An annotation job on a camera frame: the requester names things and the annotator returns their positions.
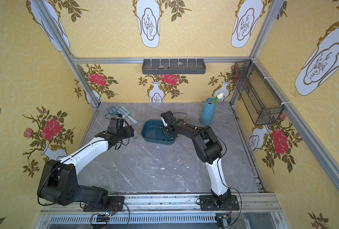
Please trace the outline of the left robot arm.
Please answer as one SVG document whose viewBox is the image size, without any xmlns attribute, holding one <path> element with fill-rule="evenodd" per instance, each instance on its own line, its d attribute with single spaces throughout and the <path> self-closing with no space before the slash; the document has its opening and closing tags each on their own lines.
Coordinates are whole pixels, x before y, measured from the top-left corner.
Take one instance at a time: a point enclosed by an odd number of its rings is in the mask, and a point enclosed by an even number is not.
<svg viewBox="0 0 339 229">
<path fill-rule="evenodd" d="M 119 149 L 124 139 L 134 137 L 134 128 L 121 116 L 110 119 L 107 130 L 101 131 L 76 152 L 59 160 L 49 160 L 43 168 L 37 199 L 50 205 L 67 206 L 84 203 L 84 211 L 104 211 L 111 200 L 108 191 L 99 187 L 88 187 L 78 183 L 80 171 L 100 154 L 110 148 Z"/>
</svg>

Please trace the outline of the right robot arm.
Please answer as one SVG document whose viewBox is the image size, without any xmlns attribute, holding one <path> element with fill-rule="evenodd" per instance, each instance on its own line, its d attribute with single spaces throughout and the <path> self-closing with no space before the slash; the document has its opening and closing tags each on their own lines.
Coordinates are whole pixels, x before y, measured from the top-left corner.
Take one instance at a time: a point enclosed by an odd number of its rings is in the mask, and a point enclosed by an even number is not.
<svg viewBox="0 0 339 229">
<path fill-rule="evenodd" d="M 211 193 L 217 208 L 226 207 L 231 200 L 222 168 L 222 144 L 210 126 L 197 127 L 176 119 L 171 111 L 161 114 L 162 132 L 165 136 L 183 135 L 192 140 L 198 158 L 205 163 L 211 180 Z"/>
</svg>

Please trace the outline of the teal storage box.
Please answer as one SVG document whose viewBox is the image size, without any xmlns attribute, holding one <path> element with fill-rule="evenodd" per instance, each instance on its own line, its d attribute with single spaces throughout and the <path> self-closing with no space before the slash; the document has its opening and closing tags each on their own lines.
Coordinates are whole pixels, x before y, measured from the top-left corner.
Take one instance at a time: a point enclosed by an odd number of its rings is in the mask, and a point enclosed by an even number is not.
<svg viewBox="0 0 339 229">
<path fill-rule="evenodd" d="M 147 142 L 172 145 L 175 142 L 175 138 L 171 135 L 164 136 L 162 127 L 164 127 L 164 124 L 161 120 L 150 119 L 145 122 L 141 135 Z"/>
</svg>

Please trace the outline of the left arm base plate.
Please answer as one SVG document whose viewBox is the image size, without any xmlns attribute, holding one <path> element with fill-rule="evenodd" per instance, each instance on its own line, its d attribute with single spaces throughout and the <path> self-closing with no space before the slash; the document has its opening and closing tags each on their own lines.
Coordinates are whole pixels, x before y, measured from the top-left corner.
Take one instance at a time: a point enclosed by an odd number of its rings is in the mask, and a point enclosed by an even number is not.
<svg viewBox="0 0 339 229">
<path fill-rule="evenodd" d="M 107 196 L 98 204 L 85 203 L 83 212 L 121 212 L 123 210 L 124 200 L 124 196 Z"/>
</svg>

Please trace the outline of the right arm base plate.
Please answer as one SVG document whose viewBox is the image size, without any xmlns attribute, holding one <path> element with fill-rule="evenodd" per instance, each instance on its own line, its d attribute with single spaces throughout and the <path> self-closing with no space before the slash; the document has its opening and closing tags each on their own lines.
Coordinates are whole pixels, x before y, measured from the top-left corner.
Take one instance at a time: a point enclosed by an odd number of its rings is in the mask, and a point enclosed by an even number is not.
<svg viewBox="0 0 339 229">
<path fill-rule="evenodd" d="M 214 210 L 240 210 L 239 201 L 236 195 L 223 195 L 221 197 L 212 195 L 199 196 L 196 203 L 200 206 L 201 211 Z"/>
</svg>

